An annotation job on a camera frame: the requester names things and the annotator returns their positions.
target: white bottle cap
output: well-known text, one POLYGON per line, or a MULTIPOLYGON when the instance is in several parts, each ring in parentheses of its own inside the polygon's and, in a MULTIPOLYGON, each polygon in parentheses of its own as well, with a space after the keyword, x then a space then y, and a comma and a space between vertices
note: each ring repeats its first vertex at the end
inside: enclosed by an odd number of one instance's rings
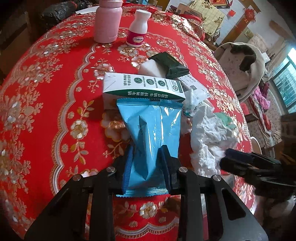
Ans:
POLYGON ((135 12, 136 16, 141 16, 143 18, 149 19, 151 17, 151 13, 145 10, 137 9, 135 12))

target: qr code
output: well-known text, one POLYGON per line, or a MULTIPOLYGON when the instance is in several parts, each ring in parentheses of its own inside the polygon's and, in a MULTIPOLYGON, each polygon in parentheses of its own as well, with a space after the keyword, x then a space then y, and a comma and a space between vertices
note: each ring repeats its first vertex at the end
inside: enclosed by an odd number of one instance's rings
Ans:
POLYGON ((196 88, 194 85, 191 85, 191 86, 190 86, 190 89, 192 89, 192 90, 197 90, 197 88, 196 88))

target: black plastic bag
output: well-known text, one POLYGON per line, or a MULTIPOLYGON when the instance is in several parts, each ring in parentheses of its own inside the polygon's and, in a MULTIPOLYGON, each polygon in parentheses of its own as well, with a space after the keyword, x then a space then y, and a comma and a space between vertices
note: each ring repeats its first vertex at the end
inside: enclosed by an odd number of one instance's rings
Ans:
POLYGON ((53 4, 42 12, 41 19, 46 30, 49 30, 65 18, 71 16, 75 11, 87 8, 88 5, 92 5, 88 0, 72 0, 53 4))

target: caltrate bottle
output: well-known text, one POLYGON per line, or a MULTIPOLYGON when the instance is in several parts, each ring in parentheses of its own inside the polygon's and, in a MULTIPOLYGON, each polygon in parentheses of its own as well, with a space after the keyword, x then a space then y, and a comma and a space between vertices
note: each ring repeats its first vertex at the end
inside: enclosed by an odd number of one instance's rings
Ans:
POLYGON ((94 40, 101 44, 114 42, 122 14, 122 0, 100 0, 99 4, 94 23, 94 40))
POLYGON ((143 44, 144 38, 147 33, 147 21, 151 13, 144 10, 136 10, 135 20, 131 23, 126 43, 132 47, 140 47, 143 44))

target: window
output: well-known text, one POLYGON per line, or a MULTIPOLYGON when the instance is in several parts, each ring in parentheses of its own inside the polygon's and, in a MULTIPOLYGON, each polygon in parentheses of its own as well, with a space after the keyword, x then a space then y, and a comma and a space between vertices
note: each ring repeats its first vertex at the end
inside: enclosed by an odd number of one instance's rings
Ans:
POLYGON ((275 73, 271 80, 276 85, 286 110, 289 113, 296 112, 296 50, 294 48, 275 73))

